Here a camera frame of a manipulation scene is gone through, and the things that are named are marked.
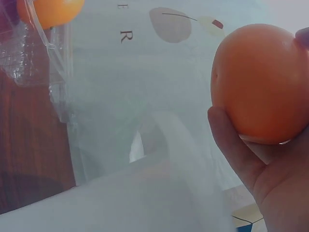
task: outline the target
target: orange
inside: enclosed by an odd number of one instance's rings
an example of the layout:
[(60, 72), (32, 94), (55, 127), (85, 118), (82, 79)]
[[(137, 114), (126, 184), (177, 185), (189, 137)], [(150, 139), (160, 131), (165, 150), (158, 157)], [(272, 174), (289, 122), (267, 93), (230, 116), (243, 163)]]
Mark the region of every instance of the orange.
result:
[(215, 55), (211, 99), (226, 110), (242, 139), (288, 141), (309, 123), (309, 53), (281, 28), (239, 28)]
[[(27, 0), (17, 0), (20, 19), (33, 25)], [(84, 0), (35, 0), (36, 14), (43, 29), (59, 26), (72, 21), (82, 10)]]

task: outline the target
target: plastic packaging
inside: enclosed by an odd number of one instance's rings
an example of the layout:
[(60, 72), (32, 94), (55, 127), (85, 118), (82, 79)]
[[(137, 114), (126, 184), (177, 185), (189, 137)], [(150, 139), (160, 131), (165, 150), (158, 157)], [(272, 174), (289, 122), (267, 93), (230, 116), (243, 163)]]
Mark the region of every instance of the plastic packaging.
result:
[(43, 30), (33, 0), (32, 25), (20, 21), (16, 0), (0, 1), (0, 68), (21, 87), (50, 86), (51, 101), (66, 121), (65, 79), (72, 75), (70, 25)]

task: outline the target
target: wooden surface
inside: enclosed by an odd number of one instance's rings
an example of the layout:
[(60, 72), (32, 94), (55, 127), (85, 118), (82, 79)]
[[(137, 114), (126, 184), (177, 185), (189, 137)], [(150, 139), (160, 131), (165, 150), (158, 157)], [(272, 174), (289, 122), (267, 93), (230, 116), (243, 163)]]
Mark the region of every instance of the wooden surface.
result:
[(0, 214), (74, 186), (67, 128), (48, 87), (18, 87), (0, 72)]

